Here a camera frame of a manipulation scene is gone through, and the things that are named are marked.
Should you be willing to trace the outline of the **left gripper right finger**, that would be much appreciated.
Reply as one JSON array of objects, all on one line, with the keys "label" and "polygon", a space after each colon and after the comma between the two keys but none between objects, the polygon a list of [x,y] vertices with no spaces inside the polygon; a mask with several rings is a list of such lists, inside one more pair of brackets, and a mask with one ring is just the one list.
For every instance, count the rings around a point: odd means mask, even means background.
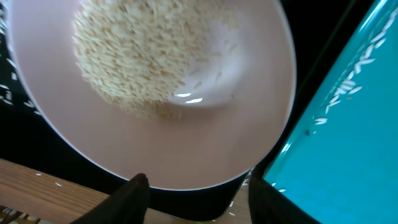
[{"label": "left gripper right finger", "polygon": [[253,169],[249,179],[248,204],[253,224],[320,224],[283,196]]}]

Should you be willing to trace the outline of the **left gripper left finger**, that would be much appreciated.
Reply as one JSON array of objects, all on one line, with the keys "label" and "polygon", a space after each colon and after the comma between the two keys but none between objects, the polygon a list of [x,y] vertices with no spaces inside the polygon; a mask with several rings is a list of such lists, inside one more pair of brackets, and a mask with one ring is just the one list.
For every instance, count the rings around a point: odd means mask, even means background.
[{"label": "left gripper left finger", "polygon": [[71,224],[143,224],[149,202],[149,180],[140,173]]}]

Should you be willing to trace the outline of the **pink bowl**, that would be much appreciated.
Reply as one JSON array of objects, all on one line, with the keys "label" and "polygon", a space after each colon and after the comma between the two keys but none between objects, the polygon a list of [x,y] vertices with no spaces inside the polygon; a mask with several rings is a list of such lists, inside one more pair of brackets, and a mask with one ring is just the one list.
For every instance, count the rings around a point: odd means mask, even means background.
[{"label": "pink bowl", "polygon": [[164,190],[235,179],[274,147],[292,111],[296,60],[279,1],[236,1],[237,49],[217,73],[237,78],[223,106],[183,107],[177,121],[137,119],[102,100],[80,76],[72,50],[77,1],[11,1],[7,42],[26,92],[74,150],[123,179],[145,173]]}]

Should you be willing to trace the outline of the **cooked rice pile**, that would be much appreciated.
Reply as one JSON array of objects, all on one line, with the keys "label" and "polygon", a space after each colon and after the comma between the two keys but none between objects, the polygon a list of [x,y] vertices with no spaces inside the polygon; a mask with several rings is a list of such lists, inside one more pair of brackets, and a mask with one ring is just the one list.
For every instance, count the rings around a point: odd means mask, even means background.
[{"label": "cooked rice pile", "polygon": [[82,79],[139,118],[178,118],[168,102],[191,62],[218,56],[208,46],[213,24],[238,27],[224,1],[82,1],[72,36]]}]

